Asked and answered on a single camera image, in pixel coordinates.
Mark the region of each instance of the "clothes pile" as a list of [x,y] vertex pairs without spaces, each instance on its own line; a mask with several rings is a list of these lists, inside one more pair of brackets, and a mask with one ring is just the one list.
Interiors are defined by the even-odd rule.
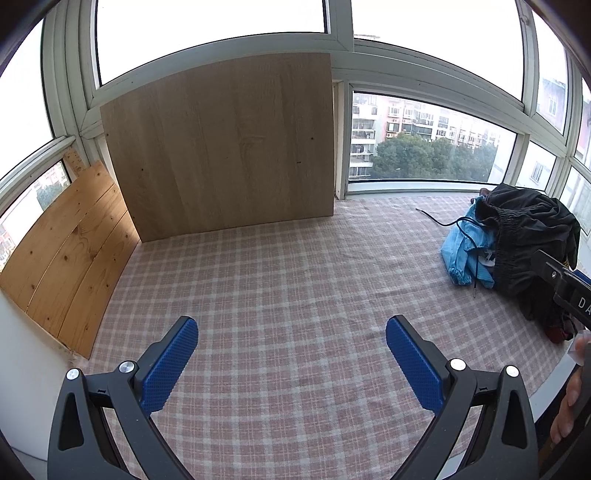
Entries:
[[531,270],[531,257],[542,250],[574,270],[579,222],[559,200],[537,190],[500,184],[484,193],[466,213],[477,223],[458,220],[441,247],[452,280],[467,285],[478,279],[516,297],[525,318],[538,322],[550,340],[571,339],[573,319],[554,302],[552,287]]

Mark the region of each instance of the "glass pane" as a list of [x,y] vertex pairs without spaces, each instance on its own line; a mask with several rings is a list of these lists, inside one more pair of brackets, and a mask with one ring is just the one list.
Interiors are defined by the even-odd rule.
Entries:
[[583,113],[581,115],[581,130],[577,142],[577,153],[575,156],[587,167],[591,168],[591,92],[587,83],[583,80]]
[[564,47],[550,27],[534,13],[540,57],[537,112],[556,130],[564,132],[567,98],[567,70]]
[[322,0],[99,0],[102,83],[184,48],[273,32],[324,32]]
[[515,133],[403,98],[355,92],[353,106],[350,180],[503,181]]
[[39,23],[0,76],[0,177],[52,139],[41,82]]
[[544,190],[548,185],[555,161],[555,155],[530,142],[517,178],[517,186]]
[[521,99],[523,42],[515,0],[352,0],[356,38],[448,61]]
[[62,162],[56,163],[21,193],[0,217],[0,271],[44,210],[69,184]]
[[560,197],[586,234],[591,232],[591,184],[574,168],[570,169],[569,178]]

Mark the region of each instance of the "blue cloth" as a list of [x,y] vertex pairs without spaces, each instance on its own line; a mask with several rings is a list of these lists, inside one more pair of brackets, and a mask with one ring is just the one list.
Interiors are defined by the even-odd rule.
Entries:
[[[468,209],[465,216],[476,220],[476,204],[482,200],[483,197],[478,197]],[[441,256],[447,267],[447,272],[452,278],[452,282],[456,285],[470,285],[476,276],[476,263],[479,262],[478,250],[494,249],[495,236],[492,231],[487,232],[466,220],[460,220],[459,223],[462,230],[472,237],[476,247],[474,247],[470,239],[455,224],[452,226],[452,229],[441,246]],[[486,288],[492,288],[495,284],[488,269],[482,263],[478,265],[478,280]]]

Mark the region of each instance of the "blue gripper pad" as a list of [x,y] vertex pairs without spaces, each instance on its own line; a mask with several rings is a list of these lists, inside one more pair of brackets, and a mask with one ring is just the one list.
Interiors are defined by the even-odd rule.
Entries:
[[396,317],[386,325],[386,343],[421,406],[437,415],[444,401],[441,378]]
[[584,281],[587,285],[589,285],[589,287],[591,287],[591,278],[589,278],[587,275],[585,275],[583,272],[581,272],[580,270],[575,270],[573,272],[580,280]]
[[192,318],[185,318],[187,320],[184,325],[145,375],[139,404],[148,416],[164,408],[178,378],[197,347],[199,339],[197,322]]

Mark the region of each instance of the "tree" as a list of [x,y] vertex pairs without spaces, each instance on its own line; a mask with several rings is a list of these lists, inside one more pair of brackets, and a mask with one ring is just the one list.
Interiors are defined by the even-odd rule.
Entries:
[[399,135],[378,144],[372,177],[378,179],[422,178],[433,169],[433,148],[418,135]]
[[63,191],[64,187],[61,183],[52,183],[37,190],[37,201],[41,208],[45,210],[51,202]]
[[435,179],[487,181],[496,147],[454,145],[446,138],[432,142],[399,134],[376,146],[371,177],[375,179]]

